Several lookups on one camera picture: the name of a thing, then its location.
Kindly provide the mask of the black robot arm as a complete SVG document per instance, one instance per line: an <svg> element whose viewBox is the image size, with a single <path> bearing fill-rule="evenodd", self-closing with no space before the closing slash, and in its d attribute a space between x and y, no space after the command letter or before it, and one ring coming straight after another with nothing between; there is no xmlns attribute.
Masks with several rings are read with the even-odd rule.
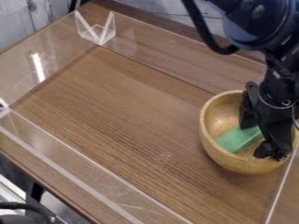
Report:
<svg viewBox="0 0 299 224"><path fill-rule="evenodd" d="M243 129L257 126L263 133L253 157L280 161L293 150L299 116L299 0L209 1L221 15L229 43L265 57L263 80L245 84L239 125Z"/></svg>

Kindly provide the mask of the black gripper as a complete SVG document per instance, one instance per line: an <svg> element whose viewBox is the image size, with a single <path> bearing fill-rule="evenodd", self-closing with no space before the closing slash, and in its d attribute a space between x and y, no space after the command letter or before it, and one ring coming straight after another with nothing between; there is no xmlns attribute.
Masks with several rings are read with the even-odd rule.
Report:
<svg viewBox="0 0 299 224"><path fill-rule="evenodd" d="M292 106L279 104L265 93L259 84L249 81L241 93L239 106L239 126L260 128L263 138L253 152L255 158L272 158L283 161L293 150Z"/></svg>

